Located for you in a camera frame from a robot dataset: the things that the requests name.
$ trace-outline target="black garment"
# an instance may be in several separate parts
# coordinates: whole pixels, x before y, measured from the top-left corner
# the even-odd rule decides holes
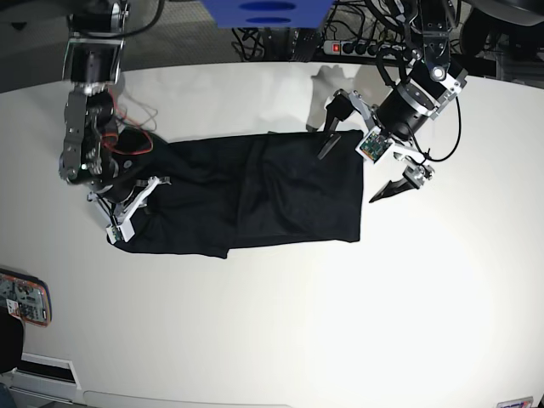
[[[231,248],[305,241],[358,241],[363,193],[362,132],[350,131],[317,160],[322,133],[264,134],[155,143],[139,179],[169,176],[127,252],[226,258]]]

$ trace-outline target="white tabletop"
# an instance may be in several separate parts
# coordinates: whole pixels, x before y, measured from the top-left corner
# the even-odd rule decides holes
[[[172,141],[304,131],[339,87],[355,84],[373,103],[387,93],[373,67],[320,67],[183,66],[125,79]],[[84,391],[296,408],[541,397],[543,91],[469,78],[461,145],[430,184],[369,205],[403,167],[365,169],[361,242],[220,260],[106,242],[87,191],[58,176],[70,88],[0,94],[0,264],[48,283],[53,322],[28,326],[25,351],[72,360]],[[324,96],[310,112],[313,95]],[[418,136],[443,156],[456,133],[450,106]]]

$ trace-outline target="black chair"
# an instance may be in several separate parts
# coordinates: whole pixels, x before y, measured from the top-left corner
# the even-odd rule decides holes
[[[491,17],[518,26],[534,26],[544,22],[542,0],[468,0],[468,2]]]
[[[509,37],[506,50],[514,60],[533,60],[544,47],[544,0],[468,0],[473,11],[461,31],[461,49],[475,56],[488,37]]]

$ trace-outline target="black cable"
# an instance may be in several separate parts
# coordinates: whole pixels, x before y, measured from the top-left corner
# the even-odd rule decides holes
[[[353,29],[352,29],[347,23],[344,23],[344,22],[341,21],[341,20],[333,20],[332,23],[333,23],[333,24],[340,24],[340,25],[346,27],[346,28],[348,29],[348,31],[349,31],[350,33],[352,33],[355,37],[357,37],[357,36],[359,35],[358,32],[353,31]]]
[[[102,38],[102,39],[116,39],[116,38],[127,38],[127,37],[133,37],[133,36],[137,36],[138,34],[141,34],[142,32],[145,32],[145,31],[148,31],[151,27],[153,27],[158,21],[159,19],[161,18],[161,15],[162,15],[162,11],[164,10],[164,4],[166,3],[166,0],[159,0],[159,3],[157,4],[156,6],[156,12],[155,12],[155,16],[153,17],[153,20],[151,20],[147,25],[144,25],[143,27],[137,29],[137,30],[134,30],[134,31],[129,31],[129,32],[122,32],[121,34],[115,34],[115,35],[104,35],[104,36],[99,36],[99,35],[96,35],[96,34],[91,34],[89,32],[86,32],[86,31],[79,31],[79,33],[84,36],[84,37],[87,37],[87,38]]]
[[[408,127],[408,132],[410,133],[410,136],[411,136],[412,140],[414,141],[414,144],[416,145],[417,150],[425,157],[426,160],[429,160],[430,162],[434,162],[434,163],[445,162],[446,160],[448,160],[450,157],[453,156],[453,154],[457,150],[457,147],[459,147],[459,143],[461,142],[461,133],[462,133],[461,105],[459,104],[459,97],[456,97],[456,103],[457,103],[457,116],[459,118],[459,133],[457,135],[456,145],[453,147],[453,150],[450,152],[450,154],[448,156],[446,156],[446,157],[443,157],[441,159],[433,159],[429,155],[429,152],[424,153],[423,150],[421,149],[421,147],[419,146],[419,144],[417,143],[416,135],[411,130],[410,126],[406,125]]]
[[[448,0],[442,0],[442,6],[444,6],[445,16],[448,18],[451,28],[457,28],[456,16],[453,15],[453,12],[451,11],[450,2]]]
[[[104,212],[108,214],[111,225],[117,226],[117,221],[116,221],[115,215],[113,214],[113,210],[107,205],[107,203],[105,202],[104,198],[102,198],[101,195],[97,194],[96,197],[98,199],[97,202],[99,203],[99,206],[101,206]]]
[[[356,42],[358,43],[360,41],[360,39],[363,37],[363,30],[365,28],[365,23],[366,23],[365,10],[363,10],[362,8],[359,8],[359,7],[355,6],[355,5],[352,5],[352,4],[342,4],[342,6],[353,10],[354,14],[357,14],[360,17],[359,32],[357,34],[355,34]]]
[[[235,38],[236,38],[236,41],[238,42],[238,45],[240,45],[240,51],[238,51],[236,49],[236,47],[235,47],[235,51],[237,53],[239,53],[242,62],[243,61],[252,61],[255,58],[255,55],[257,54],[258,46],[264,47],[263,44],[261,44],[259,42],[260,34],[258,34],[258,37],[256,38],[256,37],[253,37],[251,34],[248,35],[245,31],[241,30],[242,32],[244,32],[244,35],[247,35],[247,38],[251,38],[254,41],[253,47],[250,48],[252,50],[252,53],[251,53],[250,56],[247,56],[246,49],[249,48],[249,47],[244,45],[244,42],[242,41],[242,39],[240,38],[240,36],[238,35],[238,33],[236,32],[236,30],[234,28],[231,29],[231,31],[235,35]]]
[[[462,0],[457,0],[456,27],[458,27],[459,23],[461,22],[461,10],[462,10]]]
[[[383,15],[380,10],[374,5],[372,0],[365,0],[366,7],[369,9],[369,11],[376,17],[376,19],[383,24],[384,27],[388,28],[391,31],[398,32],[400,35],[404,34],[404,28],[393,24],[391,21],[385,18],[385,15]]]

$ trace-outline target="blue box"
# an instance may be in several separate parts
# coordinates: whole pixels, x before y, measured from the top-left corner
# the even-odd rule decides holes
[[[333,0],[202,0],[220,28],[317,28]]]

